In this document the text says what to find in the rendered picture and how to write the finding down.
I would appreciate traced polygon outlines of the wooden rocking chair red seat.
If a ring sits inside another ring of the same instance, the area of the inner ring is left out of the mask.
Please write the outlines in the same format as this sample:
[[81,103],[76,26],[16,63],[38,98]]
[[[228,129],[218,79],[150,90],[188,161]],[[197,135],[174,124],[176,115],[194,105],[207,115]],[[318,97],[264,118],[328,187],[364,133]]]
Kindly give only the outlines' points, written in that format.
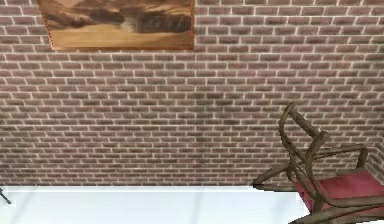
[[[300,150],[285,133],[285,122],[291,118],[312,138],[308,149]],[[289,224],[358,224],[384,220],[384,185],[365,168],[369,149],[363,144],[326,148],[329,134],[313,127],[290,102],[284,109],[278,131],[289,160],[253,180],[258,190],[296,192],[309,214]],[[359,154],[356,167],[338,172],[330,178],[317,178],[314,162],[344,153]]]

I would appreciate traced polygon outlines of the brown landscape framed picture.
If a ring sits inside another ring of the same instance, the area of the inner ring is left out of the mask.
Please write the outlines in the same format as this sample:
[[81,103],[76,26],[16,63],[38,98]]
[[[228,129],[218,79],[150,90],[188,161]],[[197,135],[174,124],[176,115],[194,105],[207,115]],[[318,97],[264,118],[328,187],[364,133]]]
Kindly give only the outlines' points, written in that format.
[[191,50],[195,0],[37,0],[51,47]]

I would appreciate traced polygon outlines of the thin dark metal leg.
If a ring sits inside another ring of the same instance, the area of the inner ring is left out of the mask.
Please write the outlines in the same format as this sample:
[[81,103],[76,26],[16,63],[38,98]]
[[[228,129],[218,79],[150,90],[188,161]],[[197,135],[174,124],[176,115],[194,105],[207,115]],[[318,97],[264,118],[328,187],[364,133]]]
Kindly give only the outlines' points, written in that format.
[[4,195],[2,188],[0,188],[0,197],[2,197],[7,204],[12,204],[12,202]]

